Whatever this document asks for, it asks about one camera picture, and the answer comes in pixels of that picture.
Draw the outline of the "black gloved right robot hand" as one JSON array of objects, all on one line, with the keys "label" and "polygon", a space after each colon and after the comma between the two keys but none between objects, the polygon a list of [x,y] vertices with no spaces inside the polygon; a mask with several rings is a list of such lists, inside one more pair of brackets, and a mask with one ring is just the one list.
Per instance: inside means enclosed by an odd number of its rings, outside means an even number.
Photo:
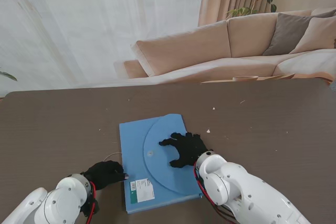
[{"label": "black gloved right robot hand", "polygon": [[179,158],[170,161],[170,166],[174,168],[193,166],[202,154],[212,151],[205,146],[200,135],[190,132],[185,135],[174,132],[170,138],[160,141],[159,145],[173,146],[178,151]]}]

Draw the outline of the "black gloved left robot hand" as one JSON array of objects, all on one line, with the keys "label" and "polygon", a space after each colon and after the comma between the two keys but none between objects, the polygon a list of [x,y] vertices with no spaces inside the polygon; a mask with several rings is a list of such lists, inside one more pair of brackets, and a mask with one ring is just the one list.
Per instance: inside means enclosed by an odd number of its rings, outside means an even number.
[{"label": "black gloved left robot hand", "polygon": [[98,162],[86,172],[83,172],[82,175],[95,185],[96,190],[102,190],[111,184],[122,182],[129,178],[122,165],[115,161]]}]

